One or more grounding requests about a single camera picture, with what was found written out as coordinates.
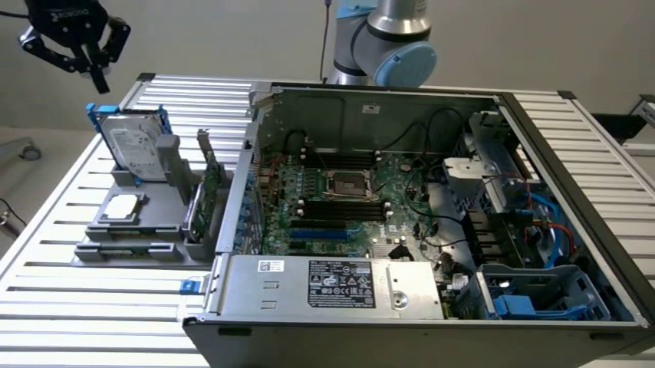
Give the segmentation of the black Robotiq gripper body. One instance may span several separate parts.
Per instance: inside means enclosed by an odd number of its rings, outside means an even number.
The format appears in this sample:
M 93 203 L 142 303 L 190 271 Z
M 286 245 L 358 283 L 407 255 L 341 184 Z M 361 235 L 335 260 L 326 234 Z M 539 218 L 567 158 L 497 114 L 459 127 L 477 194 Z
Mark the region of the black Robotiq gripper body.
M 98 44 L 109 25 L 99 1 L 31 0 L 26 2 L 34 29 L 67 48 Z

